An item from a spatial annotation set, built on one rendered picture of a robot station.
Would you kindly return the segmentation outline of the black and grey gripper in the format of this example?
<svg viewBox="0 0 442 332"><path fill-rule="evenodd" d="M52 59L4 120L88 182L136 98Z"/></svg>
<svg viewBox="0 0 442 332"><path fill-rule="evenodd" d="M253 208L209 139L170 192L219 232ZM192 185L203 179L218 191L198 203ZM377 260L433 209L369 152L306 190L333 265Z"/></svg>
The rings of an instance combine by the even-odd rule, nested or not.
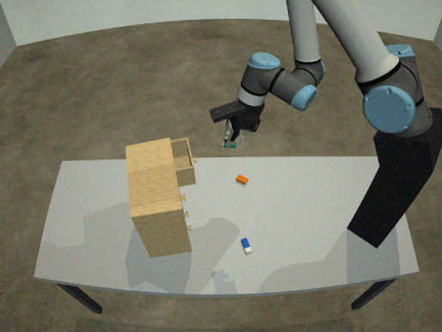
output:
<svg viewBox="0 0 442 332"><path fill-rule="evenodd" d="M256 132L259 124L261 123L261 112L265 106L265 102L263 102L263 104L260 106L254 107L243 103L239 100L239 98L237 99L244 107L248 109L248 112L227 119L224 134L226 149L228 149L235 142L245 140L245 137L242 135L242 129L249 130L250 132Z"/></svg>

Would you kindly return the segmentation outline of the light wooden chest of drawers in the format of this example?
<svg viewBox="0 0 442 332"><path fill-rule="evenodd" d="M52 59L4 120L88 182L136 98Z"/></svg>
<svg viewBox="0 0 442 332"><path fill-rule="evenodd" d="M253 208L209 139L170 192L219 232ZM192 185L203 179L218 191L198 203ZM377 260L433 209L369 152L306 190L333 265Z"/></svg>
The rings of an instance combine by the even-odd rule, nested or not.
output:
<svg viewBox="0 0 442 332"><path fill-rule="evenodd" d="M150 256L192 252L170 138L126 146L132 222Z"/></svg>

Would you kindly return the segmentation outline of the blue and white eraser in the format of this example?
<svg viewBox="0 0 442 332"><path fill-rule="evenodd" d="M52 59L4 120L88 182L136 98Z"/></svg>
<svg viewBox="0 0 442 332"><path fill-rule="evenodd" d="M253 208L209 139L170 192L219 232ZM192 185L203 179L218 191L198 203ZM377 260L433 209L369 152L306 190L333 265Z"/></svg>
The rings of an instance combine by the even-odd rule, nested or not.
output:
<svg viewBox="0 0 442 332"><path fill-rule="evenodd" d="M249 246L249 242L247 240L247 238L241 239L242 245L245 249L246 254L252 252L252 249Z"/></svg>

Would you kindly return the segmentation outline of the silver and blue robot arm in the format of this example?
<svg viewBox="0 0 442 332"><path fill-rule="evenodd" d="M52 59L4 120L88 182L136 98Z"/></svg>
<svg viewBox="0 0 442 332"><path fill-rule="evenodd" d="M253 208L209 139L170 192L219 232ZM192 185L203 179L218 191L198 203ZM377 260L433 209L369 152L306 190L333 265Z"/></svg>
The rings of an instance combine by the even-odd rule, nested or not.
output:
<svg viewBox="0 0 442 332"><path fill-rule="evenodd" d="M367 121L400 138L427 131L433 115L412 47L385 46L358 0L286 0L296 68L292 74L272 54L254 53L236 92L239 100L257 107L270 92L299 111L311 104L325 74L314 4L356 69L354 80L364 96Z"/></svg>

